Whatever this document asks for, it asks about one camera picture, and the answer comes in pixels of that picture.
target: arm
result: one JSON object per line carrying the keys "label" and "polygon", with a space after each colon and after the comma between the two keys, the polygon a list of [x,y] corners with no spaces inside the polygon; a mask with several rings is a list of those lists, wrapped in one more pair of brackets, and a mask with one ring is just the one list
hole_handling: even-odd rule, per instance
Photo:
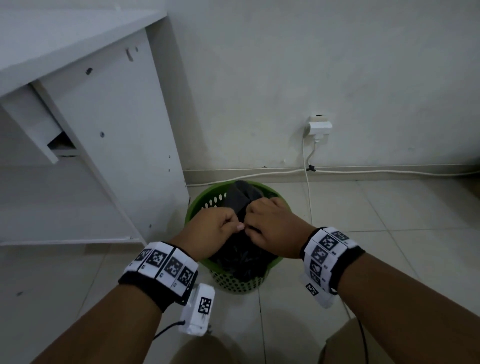
{"label": "arm", "polygon": [[[299,258],[315,230],[280,199],[250,204],[245,225],[255,244],[287,258]],[[344,271],[338,294],[396,363],[480,361],[480,317],[367,253]]]}
{"label": "arm", "polygon": [[[170,245],[200,261],[212,256],[243,228],[231,208],[204,209]],[[33,363],[143,363],[161,317],[160,308],[142,290],[119,285]]]}

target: person's right hand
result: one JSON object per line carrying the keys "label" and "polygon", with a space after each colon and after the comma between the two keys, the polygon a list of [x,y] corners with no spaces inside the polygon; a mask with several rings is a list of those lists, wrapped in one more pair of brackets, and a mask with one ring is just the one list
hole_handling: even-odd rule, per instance
{"label": "person's right hand", "polygon": [[249,204],[244,222],[245,233],[255,245],[284,258],[299,258],[300,249],[315,230],[277,197],[264,197]]}

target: beige pants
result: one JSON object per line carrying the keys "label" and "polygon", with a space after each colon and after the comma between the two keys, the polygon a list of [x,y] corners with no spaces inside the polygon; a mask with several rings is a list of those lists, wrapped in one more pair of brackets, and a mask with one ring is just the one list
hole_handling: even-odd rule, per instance
{"label": "beige pants", "polygon": [[[370,333],[363,328],[370,364],[394,364]],[[170,364],[239,364],[221,341],[205,335],[185,344]],[[348,321],[327,340],[320,364],[364,364],[365,349],[356,318]]]}

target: wristband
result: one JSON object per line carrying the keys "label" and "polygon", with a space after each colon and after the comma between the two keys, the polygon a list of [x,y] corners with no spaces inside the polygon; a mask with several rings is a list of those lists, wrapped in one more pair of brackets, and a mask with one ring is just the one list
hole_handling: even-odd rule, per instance
{"label": "wristband", "polygon": [[150,243],[125,269],[119,284],[141,289],[164,312],[177,302],[185,305],[198,275],[198,263],[166,243]]}
{"label": "wristband", "polygon": [[[310,281],[306,288],[323,307],[331,306],[343,273],[363,253],[356,242],[335,228],[320,228],[312,233],[300,256]],[[324,292],[317,297],[319,289]]]}

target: basket rim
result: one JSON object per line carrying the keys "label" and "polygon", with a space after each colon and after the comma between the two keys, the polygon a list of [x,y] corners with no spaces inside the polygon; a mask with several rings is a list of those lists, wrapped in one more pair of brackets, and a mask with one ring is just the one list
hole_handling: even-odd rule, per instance
{"label": "basket rim", "polygon": [[[218,187],[220,186],[227,186],[227,185],[231,185],[233,183],[235,183],[236,181],[229,181],[229,182],[221,182],[221,183],[217,183],[217,184],[214,184],[213,186],[207,188],[206,190],[204,190],[201,194],[199,194],[197,196],[196,199],[194,199],[193,202],[190,203],[190,206],[188,206],[188,210],[187,210],[187,215],[185,216],[185,226],[190,222],[190,220],[193,218],[192,216],[192,213],[193,213],[193,210],[194,210],[194,206],[196,206],[199,201],[208,193],[212,192],[213,190],[217,189]],[[288,209],[291,211],[291,208],[290,206],[288,205],[288,202],[285,201],[285,199],[283,198],[283,196],[281,194],[279,194],[277,191],[275,191],[273,188],[271,187],[268,187],[266,185],[264,185],[263,183],[260,183],[260,182],[254,182],[254,181],[246,181],[248,182],[249,184],[253,185],[253,186],[256,186],[256,187],[261,187],[261,188],[264,188],[270,192],[273,192],[275,193],[276,195],[278,195],[278,197],[280,197],[283,202],[285,202],[285,204],[287,205]],[[275,267],[278,263],[280,263],[280,261],[283,259],[283,257],[279,256],[278,258],[276,258],[274,261],[270,262],[267,266],[267,273],[265,275],[268,274],[268,272],[273,268]],[[209,270],[215,272],[216,274],[225,274],[225,275],[230,275],[230,273],[227,273],[226,271],[224,271],[217,263],[214,263],[212,262],[210,259],[204,259],[202,260],[200,263],[202,263],[202,265],[204,265],[205,267],[207,267]]]}

